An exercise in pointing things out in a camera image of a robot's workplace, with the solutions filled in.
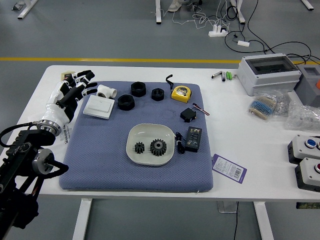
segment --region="black hex nut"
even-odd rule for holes
[[[121,110],[129,111],[135,107],[134,97],[131,95],[122,95],[118,98],[118,107]]]
[[[165,91],[161,88],[155,88],[151,92],[151,98],[155,101],[161,101],[165,98]]]
[[[131,94],[135,97],[142,97],[146,95],[146,84],[144,82],[136,81],[131,84]]]

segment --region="robotic arm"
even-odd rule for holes
[[[97,92],[97,89],[88,89],[98,85],[90,83],[94,76],[91,70],[69,75],[55,87],[41,120],[12,126],[0,133],[0,145],[9,148],[0,166],[0,239],[7,236],[12,226],[24,229],[38,215],[37,198],[44,180],[69,169],[55,161],[53,152],[42,146],[54,144],[63,126],[73,119],[78,101]],[[28,129],[21,130],[11,145],[2,143],[2,136],[21,127]],[[19,189],[17,176],[27,177]],[[35,179],[32,193],[25,194]]]

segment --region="blue fabric pad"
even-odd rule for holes
[[[213,187],[205,115],[194,109],[197,118],[192,122],[184,122],[180,117],[186,108],[193,108],[192,103],[203,107],[198,85],[174,84],[174,87],[184,85],[191,89],[189,102],[183,103],[171,98],[168,83],[146,82],[146,95],[133,97],[135,107],[123,111],[119,109],[117,99],[131,94],[132,82],[105,81],[99,84],[117,89],[111,116],[106,120],[83,114],[89,97],[85,98],[65,154],[64,163],[69,170],[60,176],[62,189],[206,192]],[[164,100],[151,98],[155,88],[164,90]],[[137,164],[127,156],[126,144],[130,130],[138,124],[165,125],[174,133],[180,132],[184,138],[189,126],[201,128],[200,148],[198,152],[186,151],[184,154],[179,154],[175,148],[171,160],[161,166]]]

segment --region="yellow tape measure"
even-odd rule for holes
[[[187,103],[191,97],[191,90],[187,86],[176,86],[172,93],[171,98],[183,103]]]

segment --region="person's foot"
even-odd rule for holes
[[[183,0],[173,0],[171,5],[169,6],[168,12],[176,12],[181,8]]]

